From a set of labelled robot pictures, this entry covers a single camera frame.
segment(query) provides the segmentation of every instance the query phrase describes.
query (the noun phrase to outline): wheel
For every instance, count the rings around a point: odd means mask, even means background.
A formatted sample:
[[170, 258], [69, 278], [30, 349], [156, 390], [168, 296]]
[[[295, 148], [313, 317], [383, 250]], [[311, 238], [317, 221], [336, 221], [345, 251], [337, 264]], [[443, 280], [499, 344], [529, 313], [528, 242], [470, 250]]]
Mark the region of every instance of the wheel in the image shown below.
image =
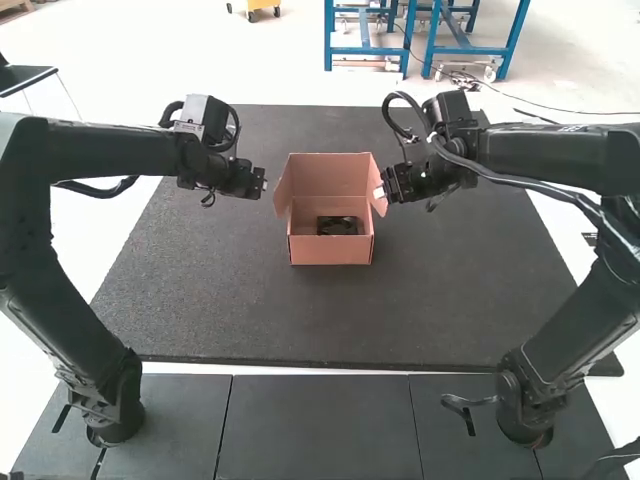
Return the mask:
[[485, 82], [493, 83], [493, 82], [496, 81], [496, 77], [497, 77], [497, 74], [496, 74], [496, 71], [493, 68], [487, 67], [487, 68], [484, 69], [484, 80], [485, 80]]
[[440, 80], [442, 80], [442, 71], [444, 70], [444, 65], [440, 65], [437, 69], [436, 69], [436, 74], [433, 76], [433, 80], [435, 82], [439, 82]]

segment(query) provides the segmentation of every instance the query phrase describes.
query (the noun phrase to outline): metal workbench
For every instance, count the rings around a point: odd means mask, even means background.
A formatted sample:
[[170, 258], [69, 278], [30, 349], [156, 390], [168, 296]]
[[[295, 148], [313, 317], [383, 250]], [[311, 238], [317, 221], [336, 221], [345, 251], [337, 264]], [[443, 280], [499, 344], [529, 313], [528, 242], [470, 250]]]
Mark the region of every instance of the metal workbench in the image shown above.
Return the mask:
[[[353, 55], [372, 55], [384, 57], [397, 57], [400, 59], [400, 68], [403, 77], [407, 76], [407, 68], [409, 66], [409, 55], [411, 49], [411, 38], [413, 37], [413, 25], [416, 16], [417, 0], [409, 0], [407, 14], [407, 34], [404, 37], [401, 48], [374, 47], [371, 45], [369, 35], [369, 17], [371, 14], [377, 15], [379, 18], [384, 17], [387, 22], [387, 32], [393, 32], [393, 25], [396, 20], [398, 11], [398, 0], [381, 0], [376, 6], [356, 6], [344, 4], [335, 5], [334, 0], [325, 0], [324, 2], [324, 69], [329, 72], [334, 66], [334, 55], [353, 56]], [[335, 31], [336, 14], [339, 13], [357, 13], [360, 24], [360, 47], [333, 47], [331, 45], [331, 33]], [[356, 60], [350, 62], [361, 62], [365, 66], [382, 66], [380, 63], [366, 60]]]
[[[485, 80], [489, 82], [496, 79], [504, 80], [507, 77], [507, 72], [511, 65], [511, 59], [513, 58], [513, 53], [516, 49], [518, 38], [520, 37], [520, 31], [524, 25], [527, 10], [529, 9], [529, 3], [530, 0], [520, 0], [513, 24], [511, 25], [509, 38], [507, 39], [507, 43], [504, 47], [478, 47], [469, 41], [468, 34], [473, 32], [476, 17], [478, 15], [478, 9], [480, 7], [480, 0], [473, 0], [470, 7], [456, 7], [453, 5], [453, 0], [448, 0], [446, 5], [442, 0], [433, 0], [433, 3], [430, 6], [419, 5], [417, 7], [418, 10], [431, 11], [431, 23], [429, 26], [429, 36], [424, 56], [424, 65], [422, 67], [422, 77], [429, 78], [433, 71], [436, 72], [436, 75], [441, 71], [442, 67], [433, 68], [434, 55], [455, 54], [489, 56], [491, 61], [487, 63]], [[453, 16], [456, 12], [465, 12], [470, 15], [464, 31], [462, 30], [459, 22]], [[457, 46], [436, 45], [436, 33], [441, 18], [449, 27], [449, 30], [451, 30], [451, 33], [458, 44]]]
[[[506, 45], [498, 47], [479, 47], [475, 46], [469, 40], [469, 34], [474, 30], [476, 19], [480, 8], [480, 0], [472, 0], [470, 5], [455, 5], [455, 0], [433, 0], [430, 5], [419, 4], [417, 0], [408, 0], [406, 3], [406, 29], [401, 48], [374, 47], [371, 45], [369, 36], [369, 22], [371, 14], [375, 14], [380, 19], [384, 19], [387, 23], [387, 32], [394, 31], [394, 24], [398, 13], [398, 0], [380, 0], [379, 3], [369, 3], [366, 5], [354, 5], [341, 3], [336, 5], [335, 0], [325, 0], [325, 49], [324, 49], [324, 68], [331, 71], [334, 65], [366, 65], [366, 66], [382, 66], [384, 61], [371, 60], [355, 60], [335, 61], [335, 55], [342, 56], [383, 56], [398, 57], [400, 59], [399, 70], [403, 77], [407, 76], [409, 65], [409, 55], [411, 54], [411, 40], [414, 33], [414, 24], [416, 21], [416, 12], [431, 12], [431, 20], [428, 28], [427, 48], [424, 55], [424, 65], [422, 68], [423, 78], [429, 78], [435, 73], [436, 80], [439, 78], [440, 72], [444, 64], [433, 67], [434, 56], [436, 55], [464, 55], [472, 57], [468, 62], [457, 60], [457, 65], [465, 63], [480, 63], [486, 66], [485, 80], [492, 82], [496, 79], [503, 80], [507, 76], [509, 66], [513, 58], [524, 20], [527, 15], [530, 0], [520, 0], [518, 9], [515, 14], [511, 31], [507, 39]], [[340, 13], [357, 13], [361, 46], [360, 47], [334, 47], [331, 45], [331, 33], [335, 31], [336, 14]], [[464, 29], [459, 19], [454, 14], [466, 14], [468, 16]], [[436, 35], [438, 25], [444, 21], [449, 27], [457, 45], [445, 46], [436, 44]], [[477, 57], [486, 57], [487, 60], [478, 60]]]

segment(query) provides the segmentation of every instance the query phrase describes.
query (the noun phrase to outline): box flap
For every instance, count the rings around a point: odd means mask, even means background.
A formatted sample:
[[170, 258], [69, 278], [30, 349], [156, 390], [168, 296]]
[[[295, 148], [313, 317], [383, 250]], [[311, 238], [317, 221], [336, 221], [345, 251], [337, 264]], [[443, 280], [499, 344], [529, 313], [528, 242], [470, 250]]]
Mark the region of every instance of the box flap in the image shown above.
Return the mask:
[[389, 203], [385, 197], [375, 198], [373, 191], [382, 185], [382, 179], [380, 178], [380, 169], [376, 164], [373, 154], [369, 154], [369, 177], [367, 181], [367, 199], [373, 208], [375, 208], [378, 215], [384, 217], [387, 214], [387, 207]]
[[291, 170], [291, 162], [287, 161], [282, 177], [280, 177], [276, 188], [273, 190], [273, 206], [279, 218], [284, 217], [291, 206], [291, 199], [293, 198], [293, 174]]

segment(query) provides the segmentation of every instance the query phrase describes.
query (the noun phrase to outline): cart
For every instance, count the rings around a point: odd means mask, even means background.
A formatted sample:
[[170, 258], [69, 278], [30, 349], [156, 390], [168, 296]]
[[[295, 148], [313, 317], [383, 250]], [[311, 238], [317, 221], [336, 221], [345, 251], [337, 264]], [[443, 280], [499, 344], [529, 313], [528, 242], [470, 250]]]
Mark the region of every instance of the cart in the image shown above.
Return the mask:
[[[249, 23], [257, 21], [255, 11], [261, 8], [273, 7], [273, 15], [275, 17], [280, 16], [280, 0], [245, 0], [247, 4], [247, 20]], [[233, 5], [231, 2], [227, 3], [227, 11], [233, 13]]]

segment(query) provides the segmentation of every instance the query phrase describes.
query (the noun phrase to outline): blue metal frame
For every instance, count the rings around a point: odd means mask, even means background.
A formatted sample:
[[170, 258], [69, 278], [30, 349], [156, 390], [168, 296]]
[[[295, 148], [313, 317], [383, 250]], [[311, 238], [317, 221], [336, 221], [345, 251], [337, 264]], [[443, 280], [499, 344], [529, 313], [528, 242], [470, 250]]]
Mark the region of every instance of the blue metal frame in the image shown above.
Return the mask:
[[[473, 3], [469, 6], [456, 7], [454, 5], [455, 0], [447, 0], [447, 8], [452, 13], [468, 13], [470, 18], [467, 22], [467, 28], [464, 29], [467, 33], [473, 33], [473, 27], [476, 25], [476, 17], [478, 16], [478, 9], [480, 8], [480, 0], [473, 0]], [[419, 12], [431, 12], [433, 10], [432, 5], [418, 5]]]
[[[427, 51], [424, 57], [424, 65], [422, 67], [423, 78], [429, 78], [431, 76], [433, 56], [438, 54], [461, 54], [461, 55], [492, 55], [502, 57], [502, 65], [498, 69], [496, 78], [504, 80], [509, 71], [509, 65], [513, 58], [513, 52], [516, 49], [518, 38], [524, 25], [524, 19], [527, 16], [527, 10], [529, 9], [529, 3], [531, 0], [520, 0], [518, 10], [516, 12], [513, 25], [511, 26], [511, 32], [505, 47], [476, 47], [467, 38], [467, 33], [473, 31], [475, 26], [476, 16], [478, 14], [478, 8], [480, 6], [480, 0], [473, 0], [473, 4], [470, 7], [455, 7], [453, 6], [454, 0], [447, 0], [447, 5], [444, 5], [442, 0], [433, 0], [433, 4], [430, 6], [419, 5], [418, 10], [431, 11], [431, 24], [429, 26], [429, 36], [427, 40]], [[453, 18], [454, 12], [467, 12], [471, 15], [465, 32], [460, 29], [460, 26]], [[445, 23], [451, 30], [456, 42], [457, 47], [445, 47], [436, 45], [436, 33], [438, 30], [438, 23], [440, 16], [444, 19]]]
[[[398, 12], [398, 0], [380, 0], [380, 7], [336, 7], [334, 0], [324, 2], [324, 69], [330, 72], [333, 68], [333, 55], [385, 55], [400, 57], [400, 71], [403, 78], [407, 77], [411, 39], [416, 19], [417, 0], [409, 0], [407, 13], [407, 28], [402, 48], [372, 47], [369, 37], [368, 14], [377, 13], [387, 17], [387, 32], [393, 32], [393, 26]], [[336, 13], [352, 12], [359, 14], [361, 47], [332, 47], [331, 33], [335, 31]]]

